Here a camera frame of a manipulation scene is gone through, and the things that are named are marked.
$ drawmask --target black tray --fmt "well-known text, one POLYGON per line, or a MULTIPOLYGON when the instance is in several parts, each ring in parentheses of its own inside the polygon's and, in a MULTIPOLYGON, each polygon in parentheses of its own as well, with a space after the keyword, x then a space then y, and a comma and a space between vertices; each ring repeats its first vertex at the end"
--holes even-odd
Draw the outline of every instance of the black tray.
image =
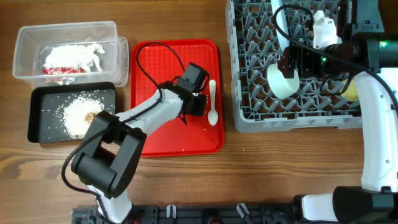
POLYGON ((111 82, 39 87, 32 92, 30 100, 28 140, 47 143, 82 139, 71 138, 64 132, 62 121, 55 111, 60 111, 60 106, 66 107, 83 94, 85 98, 100 100, 105 111, 115 114, 116 92, 111 82))

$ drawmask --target white granules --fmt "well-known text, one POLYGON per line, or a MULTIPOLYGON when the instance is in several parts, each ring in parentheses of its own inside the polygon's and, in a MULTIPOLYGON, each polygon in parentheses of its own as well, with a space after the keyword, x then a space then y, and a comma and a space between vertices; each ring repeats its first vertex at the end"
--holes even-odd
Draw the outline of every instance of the white granules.
POLYGON ((61 120, 64 132, 72 139, 84 138, 90 123, 85 121, 88 113, 98 114, 104 109, 104 104, 100 100, 92 100, 79 96, 74 99, 63 111, 61 120))

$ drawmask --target spoon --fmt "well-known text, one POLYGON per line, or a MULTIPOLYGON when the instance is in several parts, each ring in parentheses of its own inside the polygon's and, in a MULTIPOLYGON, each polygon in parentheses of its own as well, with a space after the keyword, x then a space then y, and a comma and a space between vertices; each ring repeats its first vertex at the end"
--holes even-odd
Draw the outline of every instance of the spoon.
POLYGON ((210 86, 210 104, 211 104, 211 110, 207 114, 207 118, 209 120, 209 123, 214 126, 216 125, 218 121, 218 113, 214 107, 214 102, 216 100, 216 81, 215 80, 210 80, 209 82, 210 86))

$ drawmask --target wooden table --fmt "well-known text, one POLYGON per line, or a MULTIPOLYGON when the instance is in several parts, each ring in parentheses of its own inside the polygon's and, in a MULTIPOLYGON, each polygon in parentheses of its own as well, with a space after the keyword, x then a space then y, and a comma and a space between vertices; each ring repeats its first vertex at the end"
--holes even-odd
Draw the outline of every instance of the wooden table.
MULTIPOLYGON (((211 39, 220 48, 224 147, 208 156, 141 159, 128 188, 135 204, 288 202, 296 194, 361 184, 360 129, 235 130, 225 1, 34 2, 0 3, 1 223, 69 223, 73 207, 95 204, 93 196, 70 190, 60 178, 61 165, 78 142, 40 145, 27 140, 32 87, 12 76, 12 61, 19 28, 39 24, 114 21, 130 49, 142 40, 194 38, 211 39)), ((381 4, 389 32, 397 30, 397 5, 395 0, 381 4)), ((129 109, 129 84, 117 93, 119 109, 129 109)), ((82 186, 70 170, 67 176, 82 186)))

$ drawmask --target plastic dish rack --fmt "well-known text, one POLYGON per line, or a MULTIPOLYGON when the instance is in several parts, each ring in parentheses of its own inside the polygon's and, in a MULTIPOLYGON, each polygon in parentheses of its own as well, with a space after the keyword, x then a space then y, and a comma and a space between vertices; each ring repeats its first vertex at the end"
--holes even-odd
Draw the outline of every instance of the plastic dish rack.
MULTIPOLYGON (((299 4, 315 13, 336 20, 338 1, 282 1, 299 4)), ((285 10, 290 36, 312 45, 305 21, 309 16, 298 10, 285 10)), ((271 0, 228 0, 226 28, 232 65, 232 100, 235 128, 243 133, 288 131, 294 128, 333 126, 362 128, 359 101, 342 96, 322 96, 321 81, 301 79, 296 94, 285 100, 276 98, 269 88, 267 68, 282 55, 276 29, 271 23, 271 0)), ((336 93, 346 75, 330 80, 324 92, 336 93)))

